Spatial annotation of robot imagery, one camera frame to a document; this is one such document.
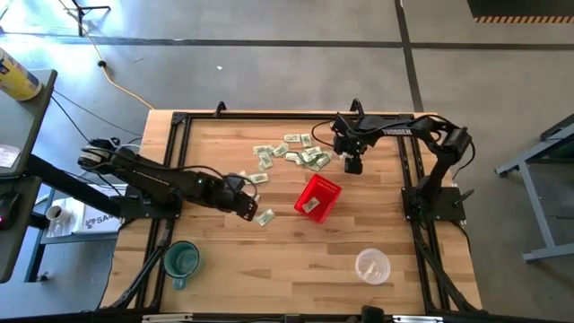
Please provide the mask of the clear plastic cup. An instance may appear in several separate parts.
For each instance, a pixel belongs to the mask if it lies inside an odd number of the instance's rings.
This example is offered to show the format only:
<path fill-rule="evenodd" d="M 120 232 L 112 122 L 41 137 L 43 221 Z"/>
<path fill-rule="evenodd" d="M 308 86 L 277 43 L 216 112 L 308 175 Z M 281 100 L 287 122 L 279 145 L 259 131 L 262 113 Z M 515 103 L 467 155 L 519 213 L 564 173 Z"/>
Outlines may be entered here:
<path fill-rule="evenodd" d="M 391 265 L 386 254 L 379 249 L 368 248 L 355 258 L 355 274 L 366 284 L 383 284 L 390 276 Z"/>

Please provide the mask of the blue metal shelf frame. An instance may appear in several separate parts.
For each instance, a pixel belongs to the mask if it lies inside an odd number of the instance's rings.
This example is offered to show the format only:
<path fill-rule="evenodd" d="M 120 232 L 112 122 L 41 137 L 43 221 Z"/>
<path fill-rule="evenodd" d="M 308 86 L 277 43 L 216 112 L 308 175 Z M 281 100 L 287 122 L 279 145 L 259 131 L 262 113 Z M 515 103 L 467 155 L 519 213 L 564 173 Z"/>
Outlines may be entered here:
<path fill-rule="evenodd" d="M 47 245 L 59 243 L 76 243 L 92 240 L 112 240 L 117 237 L 117 232 L 115 232 L 48 238 L 46 233 L 48 232 L 49 220 L 45 216 L 45 213 L 55 200 L 66 197 L 69 196 L 65 196 L 51 188 L 46 195 L 39 197 L 36 201 L 36 204 L 34 205 L 29 226 L 31 228 L 37 229 L 38 234 L 34 240 L 30 263 L 28 264 L 26 274 L 24 276 L 25 283 L 39 283 L 48 280 L 48 273 L 41 273 L 39 271 Z"/>

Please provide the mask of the black computer mouse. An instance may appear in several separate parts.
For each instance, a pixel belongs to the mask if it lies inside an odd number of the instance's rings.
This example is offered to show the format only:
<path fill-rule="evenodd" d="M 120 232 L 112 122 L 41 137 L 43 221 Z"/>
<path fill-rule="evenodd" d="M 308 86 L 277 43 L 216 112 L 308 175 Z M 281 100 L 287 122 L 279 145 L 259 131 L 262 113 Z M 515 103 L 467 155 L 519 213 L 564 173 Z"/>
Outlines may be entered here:
<path fill-rule="evenodd" d="M 14 226 L 20 198 L 21 194 L 15 191 L 0 195 L 0 231 L 9 230 Z"/>

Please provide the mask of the white printed cardboard box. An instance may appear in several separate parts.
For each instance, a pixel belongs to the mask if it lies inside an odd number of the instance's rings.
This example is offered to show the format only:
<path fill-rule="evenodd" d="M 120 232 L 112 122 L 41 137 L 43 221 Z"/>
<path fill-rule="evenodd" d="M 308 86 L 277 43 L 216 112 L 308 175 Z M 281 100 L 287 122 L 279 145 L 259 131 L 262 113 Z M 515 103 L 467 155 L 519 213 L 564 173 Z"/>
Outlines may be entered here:
<path fill-rule="evenodd" d="M 73 216 L 68 223 L 52 223 L 49 221 L 48 232 L 46 233 L 48 238 L 115 233 L 118 232 L 120 226 L 124 223 L 123 219 L 105 214 L 73 197 L 57 199 L 52 205 L 60 205 L 70 210 Z"/>

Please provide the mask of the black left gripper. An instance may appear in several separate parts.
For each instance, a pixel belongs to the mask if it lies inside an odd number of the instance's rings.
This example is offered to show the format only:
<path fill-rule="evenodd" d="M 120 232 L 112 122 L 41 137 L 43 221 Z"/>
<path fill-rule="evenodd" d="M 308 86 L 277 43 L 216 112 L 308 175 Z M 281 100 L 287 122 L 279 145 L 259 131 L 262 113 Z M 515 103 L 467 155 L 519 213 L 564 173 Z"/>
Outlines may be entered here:
<path fill-rule="evenodd" d="M 224 212 L 236 212 L 243 220 L 251 222 L 258 208 L 259 194 L 247 194 L 234 191 L 228 186 L 225 178 L 217 179 L 211 188 L 210 203 Z"/>

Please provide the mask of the yellow wipes canister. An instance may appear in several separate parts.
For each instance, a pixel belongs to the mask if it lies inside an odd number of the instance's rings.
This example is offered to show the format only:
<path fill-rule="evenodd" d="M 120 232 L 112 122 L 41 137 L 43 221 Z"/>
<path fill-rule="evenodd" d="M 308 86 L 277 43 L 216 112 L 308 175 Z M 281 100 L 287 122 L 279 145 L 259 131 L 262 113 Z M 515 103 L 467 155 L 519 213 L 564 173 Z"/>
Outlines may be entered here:
<path fill-rule="evenodd" d="M 42 82 L 3 48 L 0 48 L 0 90 L 18 101 L 36 97 Z"/>

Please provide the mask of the red plastic basket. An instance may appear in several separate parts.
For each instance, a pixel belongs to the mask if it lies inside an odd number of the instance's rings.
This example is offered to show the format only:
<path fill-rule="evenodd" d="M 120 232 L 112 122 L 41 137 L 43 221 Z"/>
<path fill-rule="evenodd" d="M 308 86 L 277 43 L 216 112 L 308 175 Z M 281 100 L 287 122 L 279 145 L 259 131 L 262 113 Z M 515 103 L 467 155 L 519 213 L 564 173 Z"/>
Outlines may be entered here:
<path fill-rule="evenodd" d="M 309 183 L 295 202 L 294 209 L 315 223 L 323 223 L 330 214 L 341 192 L 342 189 L 339 186 L 315 174 L 311 177 Z M 313 196 L 320 201 L 320 204 L 310 214 L 305 214 L 301 206 L 307 203 Z"/>

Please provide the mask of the blue-grey metal table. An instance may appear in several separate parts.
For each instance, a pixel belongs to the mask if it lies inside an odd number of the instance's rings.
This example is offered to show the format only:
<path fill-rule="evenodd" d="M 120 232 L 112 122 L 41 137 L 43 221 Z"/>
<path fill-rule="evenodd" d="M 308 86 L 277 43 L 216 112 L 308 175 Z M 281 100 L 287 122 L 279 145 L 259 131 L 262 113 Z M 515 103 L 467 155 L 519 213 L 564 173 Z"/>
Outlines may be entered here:
<path fill-rule="evenodd" d="M 574 255 L 574 242 L 559 244 L 550 218 L 574 220 L 574 113 L 540 134 L 540 141 L 494 170 L 500 178 L 517 171 L 524 182 L 544 247 L 523 254 L 527 263 Z"/>

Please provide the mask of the silver aluminium bar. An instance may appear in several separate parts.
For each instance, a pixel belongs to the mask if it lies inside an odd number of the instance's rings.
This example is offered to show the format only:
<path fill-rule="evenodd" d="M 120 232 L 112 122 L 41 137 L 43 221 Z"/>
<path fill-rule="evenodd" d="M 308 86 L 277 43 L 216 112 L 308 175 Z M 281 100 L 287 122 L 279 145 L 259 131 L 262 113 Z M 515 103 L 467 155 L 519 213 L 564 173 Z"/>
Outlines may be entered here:
<path fill-rule="evenodd" d="M 141 323 L 187 323 L 193 320 L 190 313 L 162 313 L 143 315 Z"/>
<path fill-rule="evenodd" d="M 412 316 L 412 315 L 393 315 L 393 323 L 444 323 L 442 317 L 434 316 Z"/>

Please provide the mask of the white paper sheet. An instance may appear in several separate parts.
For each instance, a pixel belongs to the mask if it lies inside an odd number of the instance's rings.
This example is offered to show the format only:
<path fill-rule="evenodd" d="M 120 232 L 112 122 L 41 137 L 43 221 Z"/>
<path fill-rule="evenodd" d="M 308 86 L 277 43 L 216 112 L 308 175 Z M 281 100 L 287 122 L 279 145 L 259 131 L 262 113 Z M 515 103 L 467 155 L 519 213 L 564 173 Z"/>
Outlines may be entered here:
<path fill-rule="evenodd" d="M 17 147 L 0 144 L 0 168 L 11 169 L 17 162 L 21 150 Z"/>

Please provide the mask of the black aluminium table frame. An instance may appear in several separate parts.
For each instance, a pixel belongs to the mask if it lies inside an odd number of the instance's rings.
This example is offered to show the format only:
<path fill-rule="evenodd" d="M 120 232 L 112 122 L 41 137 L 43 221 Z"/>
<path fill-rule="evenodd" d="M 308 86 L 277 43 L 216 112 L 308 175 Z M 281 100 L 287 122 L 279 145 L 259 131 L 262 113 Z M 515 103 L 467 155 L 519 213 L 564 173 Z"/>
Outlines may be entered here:
<path fill-rule="evenodd" d="M 321 122 L 305 119 L 192 118 L 176 126 L 171 166 L 206 165 L 222 174 L 259 172 L 253 147 L 278 145 L 283 135 L 309 133 Z M 172 241 L 194 242 L 204 269 L 182 291 L 166 276 L 159 312 L 193 314 L 359 314 L 363 305 L 390 314 L 423 314 L 424 303 L 412 227 L 404 218 L 401 152 L 409 166 L 429 172 L 435 157 L 420 143 L 413 156 L 411 140 L 386 137 L 362 156 L 361 175 L 344 173 L 334 155 L 319 173 L 273 160 L 269 181 L 257 185 L 257 215 L 267 209 L 275 218 L 261 226 L 235 214 L 184 204 Z M 294 209 L 313 175 L 342 188 L 323 223 Z M 136 220 L 119 233 L 103 306 L 109 306 L 132 283 L 143 266 L 152 221 Z M 445 271 L 467 300 L 482 308 L 465 235 L 451 223 L 435 224 Z M 354 271 L 364 249 L 379 249 L 390 260 L 389 278 L 364 283 Z"/>

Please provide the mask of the black mat with hazard stripes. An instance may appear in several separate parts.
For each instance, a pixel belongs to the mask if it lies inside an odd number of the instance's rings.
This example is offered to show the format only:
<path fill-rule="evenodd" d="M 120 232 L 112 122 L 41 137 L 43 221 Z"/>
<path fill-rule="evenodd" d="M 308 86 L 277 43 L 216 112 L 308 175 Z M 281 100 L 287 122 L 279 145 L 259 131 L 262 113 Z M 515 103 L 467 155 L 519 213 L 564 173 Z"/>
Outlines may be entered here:
<path fill-rule="evenodd" d="M 574 24 L 574 0 L 466 0 L 477 23 Z"/>

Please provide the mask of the small black object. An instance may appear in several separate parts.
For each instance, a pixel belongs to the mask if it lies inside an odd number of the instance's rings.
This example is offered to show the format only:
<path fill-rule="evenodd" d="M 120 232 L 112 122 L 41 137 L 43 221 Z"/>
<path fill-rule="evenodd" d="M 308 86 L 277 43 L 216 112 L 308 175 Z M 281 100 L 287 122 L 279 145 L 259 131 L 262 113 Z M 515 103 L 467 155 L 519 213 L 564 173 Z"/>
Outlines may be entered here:
<path fill-rule="evenodd" d="M 361 323 L 385 323 L 385 311 L 379 307 L 363 305 L 361 307 Z"/>

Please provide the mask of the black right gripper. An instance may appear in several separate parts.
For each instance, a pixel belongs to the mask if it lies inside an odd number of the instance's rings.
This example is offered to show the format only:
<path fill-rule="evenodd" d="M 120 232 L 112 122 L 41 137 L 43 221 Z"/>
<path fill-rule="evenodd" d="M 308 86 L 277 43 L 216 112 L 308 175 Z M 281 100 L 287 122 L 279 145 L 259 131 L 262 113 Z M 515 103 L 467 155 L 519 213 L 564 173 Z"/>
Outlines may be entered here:
<path fill-rule="evenodd" d="M 332 125 L 332 131 L 335 133 L 334 151 L 338 155 L 349 155 L 344 159 L 344 172 L 349 174 L 353 174 L 353 170 L 355 174 L 362 174 L 363 164 L 359 156 L 364 154 L 369 146 L 375 145 L 370 137 L 353 129 L 356 125 L 357 123 L 348 121 L 343 115 L 337 115 Z"/>

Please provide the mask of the green ceramic mug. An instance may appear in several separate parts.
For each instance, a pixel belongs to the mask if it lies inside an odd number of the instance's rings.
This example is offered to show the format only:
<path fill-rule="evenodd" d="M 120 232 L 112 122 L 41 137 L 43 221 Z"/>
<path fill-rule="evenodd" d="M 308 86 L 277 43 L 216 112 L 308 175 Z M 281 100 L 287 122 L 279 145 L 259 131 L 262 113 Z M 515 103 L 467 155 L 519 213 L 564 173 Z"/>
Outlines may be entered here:
<path fill-rule="evenodd" d="M 202 269 L 203 258 L 197 246 L 190 241 L 177 241 L 170 245 L 163 257 L 166 275 L 172 279 L 176 291 L 187 287 L 187 281 Z"/>

